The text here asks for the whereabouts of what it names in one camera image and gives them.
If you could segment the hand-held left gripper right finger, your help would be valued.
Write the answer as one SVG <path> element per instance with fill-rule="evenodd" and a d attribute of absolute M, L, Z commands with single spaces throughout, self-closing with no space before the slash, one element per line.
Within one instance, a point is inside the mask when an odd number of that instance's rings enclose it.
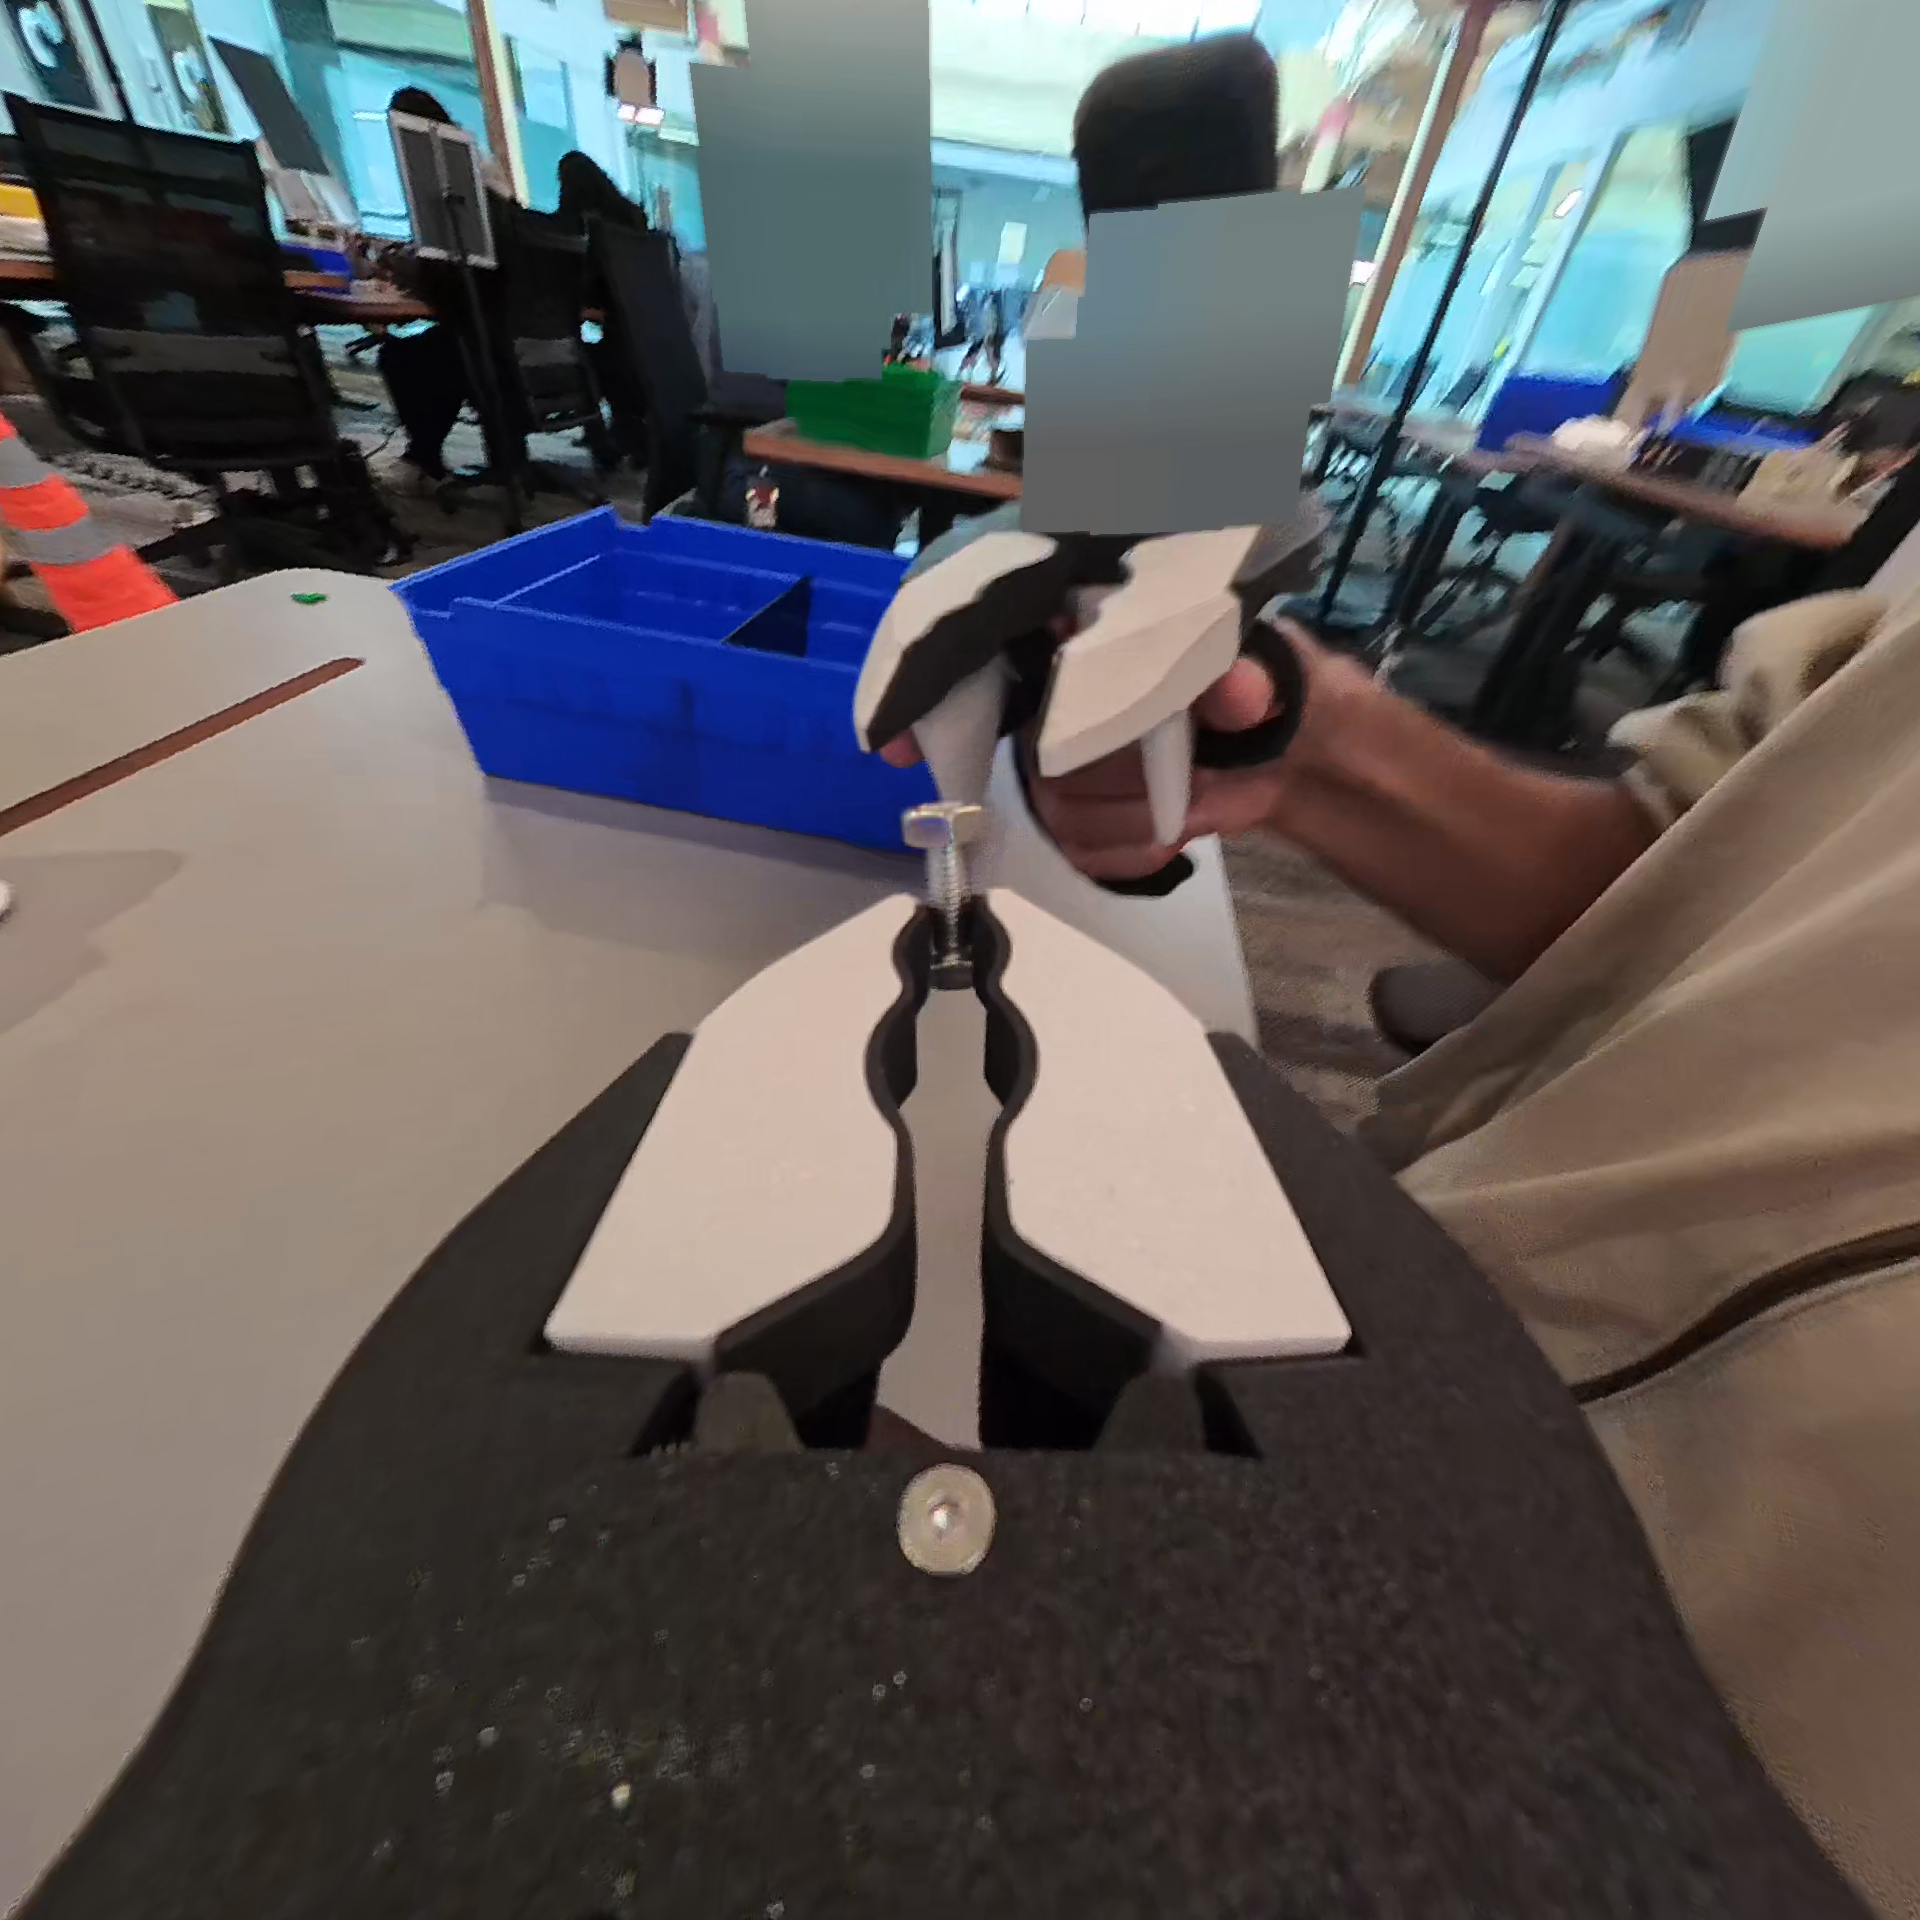
<path fill-rule="evenodd" d="M 977 1422 L 1104 1428 L 1149 1376 L 1353 1340 L 1212 1031 L 1009 888 L 972 906 L 1000 1102 L 980 1216 Z"/>

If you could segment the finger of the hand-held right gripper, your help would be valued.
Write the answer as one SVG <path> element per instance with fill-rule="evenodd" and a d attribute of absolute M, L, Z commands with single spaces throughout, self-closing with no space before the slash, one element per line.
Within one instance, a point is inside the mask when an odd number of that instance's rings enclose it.
<path fill-rule="evenodd" d="M 858 674 L 862 750 L 909 741 L 944 804 L 980 804 L 1011 651 L 1048 633 L 1066 594 L 1062 540 L 968 540 L 914 573 L 882 612 Z"/>
<path fill-rule="evenodd" d="M 1198 771 L 1267 762 L 1267 660 L 1256 563 L 1267 530 L 1131 544 L 1113 580 L 1073 584 L 1036 716 L 1045 779 L 1143 752 L 1154 825 L 1180 822 Z"/>

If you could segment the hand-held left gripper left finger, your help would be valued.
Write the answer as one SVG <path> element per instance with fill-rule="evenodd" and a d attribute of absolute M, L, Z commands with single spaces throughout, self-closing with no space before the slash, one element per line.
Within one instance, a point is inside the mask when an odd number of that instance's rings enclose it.
<path fill-rule="evenodd" d="M 691 1035 L 544 1326 L 556 1354 L 767 1381 L 863 1437 L 916 1304 L 928 911 L 906 892 L 755 972 Z"/>

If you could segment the silver bolt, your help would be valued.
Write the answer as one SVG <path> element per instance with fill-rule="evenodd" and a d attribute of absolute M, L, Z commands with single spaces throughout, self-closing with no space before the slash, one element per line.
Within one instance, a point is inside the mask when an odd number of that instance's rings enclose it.
<path fill-rule="evenodd" d="M 970 855 L 988 837 L 988 810 L 980 803 L 936 801 L 908 809 L 899 821 L 902 843 L 923 858 L 923 896 L 934 921 L 931 943 L 946 949 L 972 945 Z"/>

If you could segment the blue divided storage bin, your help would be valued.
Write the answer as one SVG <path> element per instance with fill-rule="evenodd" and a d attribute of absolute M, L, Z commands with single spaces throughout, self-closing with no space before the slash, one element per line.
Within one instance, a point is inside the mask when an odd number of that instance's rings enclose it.
<path fill-rule="evenodd" d="M 902 556 L 613 506 L 393 584 L 494 781 L 902 852 L 926 767 L 851 727 Z"/>

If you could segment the person's right forearm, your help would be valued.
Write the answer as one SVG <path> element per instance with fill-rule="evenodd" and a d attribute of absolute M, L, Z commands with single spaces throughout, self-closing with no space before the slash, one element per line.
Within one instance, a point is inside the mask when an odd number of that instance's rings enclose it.
<path fill-rule="evenodd" d="M 1316 672 L 1293 826 L 1341 882 L 1510 984 L 1658 839 L 1623 781 L 1508 761 L 1349 663 Z"/>

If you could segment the person's right hand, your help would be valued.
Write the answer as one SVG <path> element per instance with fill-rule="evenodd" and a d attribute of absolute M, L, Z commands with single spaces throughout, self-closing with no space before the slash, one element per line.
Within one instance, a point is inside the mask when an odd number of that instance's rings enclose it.
<path fill-rule="evenodd" d="M 1297 623 L 1259 626 L 1257 641 L 1301 676 L 1300 731 L 1280 761 L 1193 772 L 1170 828 L 1154 825 L 1142 748 L 1054 779 L 1031 747 L 1020 748 L 1026 810 L 1076 872 L 1116 888 L 1159 872 L 1199 839 L 1267 833 L 1365 896 L 1390 898 L 1408 863 L 1408 744 L 1428 716 Z"/>

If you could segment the brown wooden table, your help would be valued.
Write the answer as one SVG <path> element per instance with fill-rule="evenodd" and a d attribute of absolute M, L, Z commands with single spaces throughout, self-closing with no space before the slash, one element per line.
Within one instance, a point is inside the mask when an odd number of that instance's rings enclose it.
<path fill-rule="evenodd" d="M 740 453 L 760 466 L 826 472 L 898 494 L 918 514 L 921 547 L 962 519 L 1017 502 L 1023 491 L 1022 474 L 989 466 L 982 445 L 948 445 L 940 456 L 914 458 L 810 441 L 791 419 L 746 428 Z"/>

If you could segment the green storage bin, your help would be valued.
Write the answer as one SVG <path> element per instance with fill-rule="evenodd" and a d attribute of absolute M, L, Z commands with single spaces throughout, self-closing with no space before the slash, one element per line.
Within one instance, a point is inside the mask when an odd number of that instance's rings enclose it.
<path fill-rule="evenodd" d="M 800 441 L 909 463 L 946 456 L 962 398 L 959 380 L 906 363 L 890 363 L 873 378 L 789 380 L 784 389 Z"/>

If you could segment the black light stand pole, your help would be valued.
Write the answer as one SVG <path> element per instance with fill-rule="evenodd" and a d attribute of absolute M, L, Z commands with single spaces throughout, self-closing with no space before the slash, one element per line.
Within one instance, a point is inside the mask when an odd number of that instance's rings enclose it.
<path fill-rule="evenodd" d="M 1476 198 L 1470 204 L 1468 219 L 1462 227 L 1460 241 L 1448 266 L 1448 276 L 1437 291 L 1428 324 L 1409 363 L 1405 364 L 1401 394 L 1395 398 L 1379 428 L 1371 465 L 1365 468 L 1347 516 L 1345 530 L 1334 553 L 1332 564 L 1327 564 L 1321 590 L 1314 607 L 1316 623 L 1321 626 L 1332 626 L 1334 630 L 1341 629 L 1341 623 L 1338 620 L 1341 590 L 1353 569 L 1359 544 L 1370 530 L 1379 497 L 1383 494 L 1383 489 L 1397 466 L 1404 443 L 1408 441 L 1408 422 L 1412 419 L 1413 404 L 1428 385 L 1428 369 L 1434 361 L 1444 324 L 1460 297 L 1470 265 L 1474 262 L 1480 232 L 1485 227 L 1485 219 L 1497 195 L 1502 176 L 1519 143 L 1524 123 L 1531 111 L 1556 43 L 1560 40 L 1568 19 L 1575 10 L 1578 3 L 1547 3 L 1540 6 L 1531 55 L 1524 66 L 1519 85 L 1513 88 L 1513 96 L 1499 131 L 1499 140 L 1489 156 Z"/>

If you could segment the black office chair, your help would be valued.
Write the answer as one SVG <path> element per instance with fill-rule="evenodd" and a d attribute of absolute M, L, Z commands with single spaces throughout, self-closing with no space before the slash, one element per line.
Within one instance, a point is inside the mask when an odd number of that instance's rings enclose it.
<path fill-rule="evenodd" d="M 167 549 L 228 578 L 406 560 L 285 284 L 255 152 L 14 95 L 5 111 L 54 282 L 3 294 L 3 338 L 62 433 L 192 485 L 206 516 Z"/>
<path fill-rule="evenodd" d="M 604 470 L 635 468 L 649 520 L 726 472 L 736 422 L 709 392 L 670 239 L 588 156 L 561 156 L 557 188 L 554 213 L 487 197 L 494 420 L 511 472 L 554 433 L 580 434 Z"/>
<path fill-rule="evenodd" d="M 1385 1045 L 1417 1057 L 1477 1021 L 1502 993 L 1476 968 L 1437 958 L 1382 968 L 1365 989 L 1365 1007 Z"/>

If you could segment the tan document stand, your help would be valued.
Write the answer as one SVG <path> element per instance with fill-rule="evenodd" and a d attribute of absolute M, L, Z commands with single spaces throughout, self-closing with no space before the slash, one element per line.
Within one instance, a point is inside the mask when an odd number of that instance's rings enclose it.
<path fill-rule="evenodd" d="M 1732 315 L 1751 251 L 1687 252 L 1661 276 L 1614 420 L 1675 420 L 1713 396 L 1733 354 Z"/>

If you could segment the orange striped traffic cone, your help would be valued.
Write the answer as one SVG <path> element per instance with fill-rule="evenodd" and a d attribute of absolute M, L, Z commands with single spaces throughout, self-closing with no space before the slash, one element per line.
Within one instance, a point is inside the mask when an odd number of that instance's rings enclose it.
<path fill-rule="evenodd" d="M 137 553 L 112 540 L 77 489 L 2 420 L 2 532 L 5 554 L 45 592 L 71 634 L 107 629 L 177 605 Z"/>

